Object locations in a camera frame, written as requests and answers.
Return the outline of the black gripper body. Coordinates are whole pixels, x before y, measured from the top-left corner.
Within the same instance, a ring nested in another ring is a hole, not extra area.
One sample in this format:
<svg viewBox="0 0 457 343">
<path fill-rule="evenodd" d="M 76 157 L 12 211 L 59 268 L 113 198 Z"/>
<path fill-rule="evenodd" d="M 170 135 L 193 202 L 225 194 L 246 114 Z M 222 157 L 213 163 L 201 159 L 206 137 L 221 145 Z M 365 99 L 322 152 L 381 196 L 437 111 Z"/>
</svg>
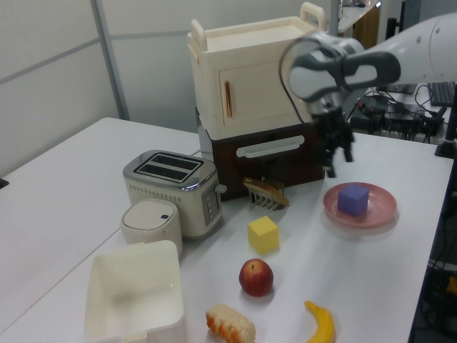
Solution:
<svg viewBox="0 0 457 343">
<path fill-rule="evenodd" d="M 326 151 L 342 148 L 351 152 L 353 132 L 350 125 L 343 117 L 341 109 L 332 109 L 321 114 L 312 114 L 313 127 L 320 141 L 318 147 Z"/>
</svg>

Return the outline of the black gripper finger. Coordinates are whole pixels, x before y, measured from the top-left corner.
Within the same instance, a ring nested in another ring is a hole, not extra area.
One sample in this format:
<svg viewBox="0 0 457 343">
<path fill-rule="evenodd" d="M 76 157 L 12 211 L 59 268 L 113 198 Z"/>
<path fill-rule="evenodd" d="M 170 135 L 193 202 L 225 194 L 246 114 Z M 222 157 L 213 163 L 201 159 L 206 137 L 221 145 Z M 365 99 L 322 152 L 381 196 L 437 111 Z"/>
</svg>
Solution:
<svg viewBox="0 0 457 343">
<path fill-rule="evenodd" d="M 339 146 L 343 149 L 346 162 L 353 162 L 352 143 L 354 143 L 354 138 L 341 139 L 339 142 Z"/>
<path fill-rule="evenodd" d="M 333 167 L 333 155 L 334 150 L 327 148 L 323 142 L 319 142 L 315 145 L 316 162 L 327 173 L 329 178 L 336 177 L 335 169 Z"/>
</svg>

